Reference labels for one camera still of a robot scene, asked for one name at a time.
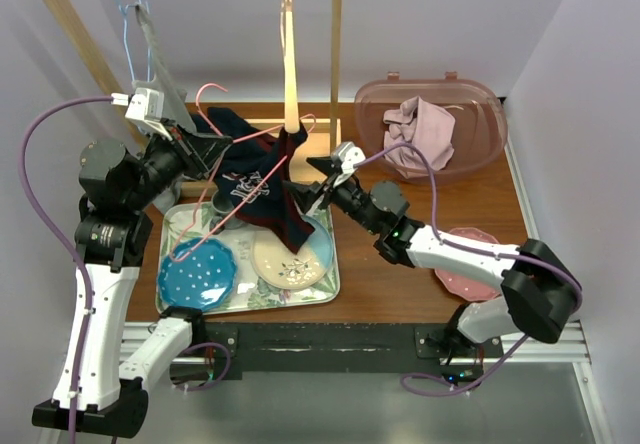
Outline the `navy maroon tank top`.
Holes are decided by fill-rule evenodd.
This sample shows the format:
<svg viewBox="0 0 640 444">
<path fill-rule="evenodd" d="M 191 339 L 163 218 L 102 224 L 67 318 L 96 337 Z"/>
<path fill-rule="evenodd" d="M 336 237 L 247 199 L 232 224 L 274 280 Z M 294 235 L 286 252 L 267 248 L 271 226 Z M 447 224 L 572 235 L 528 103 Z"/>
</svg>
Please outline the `navy maroon tank top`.
<svg viewBox="0 0 640 444">
<path fill-rule="evenodd" d="M 276 136 L 261 134 L 233 110 L 210 107 L 207 116 L 192 116 L 198 131 L 214 129 L 236 142 L 227 150 L 214 182 L 219 191 L 238 209 L 235 217 L 272 231 L 282 244 L 296 254 L 314 232 L 301 214 L 288 189 L 289 164 L 296 150 L 306 142 L 301 127 L 290 134 L 280 129 Z"/>
</svg>

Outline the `cream plastic hanger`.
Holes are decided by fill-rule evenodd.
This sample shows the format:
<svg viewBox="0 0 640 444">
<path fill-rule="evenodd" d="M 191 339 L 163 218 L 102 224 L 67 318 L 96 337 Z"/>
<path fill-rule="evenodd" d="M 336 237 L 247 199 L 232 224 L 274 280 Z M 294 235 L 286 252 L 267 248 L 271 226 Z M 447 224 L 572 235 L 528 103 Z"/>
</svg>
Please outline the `cream plastic hanger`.
<svg viewBox="0 0 640 444">
<path fill-rule="evenodd" d="M 284 129 L 289 134 L 300 130 L 293 0 L 282 0 L 280 10 L 280 40 L 284 66 Z"/>
</svg>

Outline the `pink tank top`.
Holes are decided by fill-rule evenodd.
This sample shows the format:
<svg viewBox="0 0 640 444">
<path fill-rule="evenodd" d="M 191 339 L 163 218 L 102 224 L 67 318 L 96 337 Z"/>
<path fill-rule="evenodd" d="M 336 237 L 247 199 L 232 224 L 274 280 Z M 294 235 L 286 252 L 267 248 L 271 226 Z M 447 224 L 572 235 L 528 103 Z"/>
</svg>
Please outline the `pink tank top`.
<svg viewBox="0 0 640 444">
<path fill-rule="evenodd" d="M 386 110 L 383 123 L 387 126 L 384 149 L 407 142 L 424 155 L 434 171 L 444 169 L 454 155 L 454 116 L 419 96 L 404 101 L 397 109 Z"/>
</svg>

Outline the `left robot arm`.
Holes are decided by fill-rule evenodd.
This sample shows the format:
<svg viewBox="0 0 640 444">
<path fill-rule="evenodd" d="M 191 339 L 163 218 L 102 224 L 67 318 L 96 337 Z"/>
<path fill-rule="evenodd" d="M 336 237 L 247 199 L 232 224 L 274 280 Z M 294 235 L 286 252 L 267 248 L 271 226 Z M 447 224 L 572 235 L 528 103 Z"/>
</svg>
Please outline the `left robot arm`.
<svg viewBox="0 0 640 444">
<path fill-rule="evenodd" d="M 69 351 L 52 397 L 33 410 L 34 425 L 131 439 L 144 423 L 151 390 L 172 361 L 205 349 L 202 312 L 170 306 L 134 354 L 119 360 L 129 301 L 153 228 L 146 208 L 179 177 L 210 175 L 231 142 L 172 126 L 153 135 L 139 157 L 113 138 L 83 149 L 80 222 L 68 245 L 77 282 Z"/>
</svg>

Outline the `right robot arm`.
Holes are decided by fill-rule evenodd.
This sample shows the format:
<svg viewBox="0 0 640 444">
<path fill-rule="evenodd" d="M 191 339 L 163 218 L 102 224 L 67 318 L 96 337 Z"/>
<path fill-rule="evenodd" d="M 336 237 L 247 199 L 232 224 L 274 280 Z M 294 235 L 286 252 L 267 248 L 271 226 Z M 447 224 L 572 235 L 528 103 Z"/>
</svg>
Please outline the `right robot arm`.
<svg viewBox="0 0 640 444">
<path fill-rule="evenodd" d="M 488 340 L 514 332 L 554 344 L 581 307 L 581 285 L 545 243 L 489 244 L 443 233 L 409 216 L 409 203 L 396 183 L 381 181 L 366 190 L 336 158 L 308 162 L 324 181 L 284 184 L 302 211 L 333 205 L 376 236 L 374 247 L 387 262 L 449 271 L 498 291 L 495 299 L 459 306 L 432 337 L 445 355 L 466 357 Z"/>
</svg>

